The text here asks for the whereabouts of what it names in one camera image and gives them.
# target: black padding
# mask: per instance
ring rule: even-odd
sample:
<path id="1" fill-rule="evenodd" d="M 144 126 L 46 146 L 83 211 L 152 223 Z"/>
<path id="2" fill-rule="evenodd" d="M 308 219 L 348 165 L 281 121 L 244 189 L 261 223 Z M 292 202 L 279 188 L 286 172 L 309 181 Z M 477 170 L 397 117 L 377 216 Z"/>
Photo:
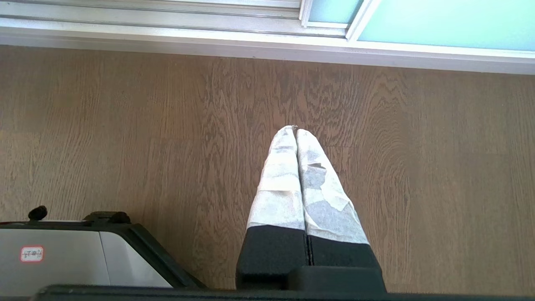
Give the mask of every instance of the black padding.
<path id="1" fill-rule="evenodd" d="M 376 268 L 381 266 L 369 244 L 337 242 L 309 235 L 310 260 L 314 266 Z"/>
<path id="2" fill-rule="evenodd" d="M 236 287 L 285 289 L 288 273 L 306 265 L 305 231 L 271 225 L 251 227 L 236 266 Z"/>
<path id="3" fill-rule="evenodd" d="M 288 289 L 361 294 L 386 293 L 380 269 L 355 267 L 300 267 L 290 272 Z"/>

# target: floor plank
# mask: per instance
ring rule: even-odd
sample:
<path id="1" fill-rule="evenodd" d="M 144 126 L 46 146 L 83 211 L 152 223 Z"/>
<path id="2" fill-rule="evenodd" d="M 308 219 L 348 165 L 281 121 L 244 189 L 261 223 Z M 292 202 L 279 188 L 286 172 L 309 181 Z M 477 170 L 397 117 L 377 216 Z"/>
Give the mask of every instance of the floor plank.
<path id="1" fill-rule="evenodd" d="M 0 46 L 0 220 L 125 210 L 233 288 L 270 141 L 314 133 L 390 291 L 535 295 L 535 77 Z"/>

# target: black knob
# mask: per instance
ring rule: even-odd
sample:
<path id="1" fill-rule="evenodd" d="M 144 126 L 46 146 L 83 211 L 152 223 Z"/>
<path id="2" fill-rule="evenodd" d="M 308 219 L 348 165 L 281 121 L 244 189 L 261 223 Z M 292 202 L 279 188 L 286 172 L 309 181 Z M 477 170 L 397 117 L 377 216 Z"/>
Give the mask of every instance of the black knob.
<path id="1" fill-rule="evenodd" d="M 45 218 L 47 214 L 48 214 L 47 208 L 44 206 L 39 206 L 33 209 L 32 211 L 30 211 L 30 213 L 28 213 L 28 218 L 31 221 L 40 221 L 43 218 Z"/>

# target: white paper wrap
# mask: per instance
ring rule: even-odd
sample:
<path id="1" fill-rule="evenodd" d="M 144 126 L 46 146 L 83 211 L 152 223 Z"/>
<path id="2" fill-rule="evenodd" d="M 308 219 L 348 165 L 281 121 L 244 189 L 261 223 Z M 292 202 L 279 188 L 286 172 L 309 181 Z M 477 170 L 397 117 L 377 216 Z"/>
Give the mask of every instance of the white paper wrap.
<path id="1" fill-rule="evenodd" d="M 314 135 L 285 126 L 271 142 L 247 228 L 306 230 L 347 243 L 369 244 L 353 203 Z"/>
<path id="2" fill-rule="evenodd" d="M 318 139 L 297 131 L 297 161 L 308 235 L 347 243 L 369 244 L 353 203 Z"/>
<path id="3" fill-rule="evenodd" d="M 305 229 L 294 126 L 283 127 L 271 141 L 247 228 L 258 225 Z"/>

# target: light blue glass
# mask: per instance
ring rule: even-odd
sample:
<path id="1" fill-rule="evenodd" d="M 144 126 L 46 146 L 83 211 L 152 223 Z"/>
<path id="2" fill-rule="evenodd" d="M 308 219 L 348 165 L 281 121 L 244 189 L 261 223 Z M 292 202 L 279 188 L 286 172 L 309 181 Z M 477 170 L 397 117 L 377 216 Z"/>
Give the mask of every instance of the light blue glass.
<path id="1" fill-rule="evenodd" d="M 362 0 L 314 0 L 310 10 L 310 22 L 349 24 L 355 18 Z"/>
<path id="2" fill-rule="evenodd" d="M 535 0 L 383 0 L 359 40 L 535 51 Z"/>

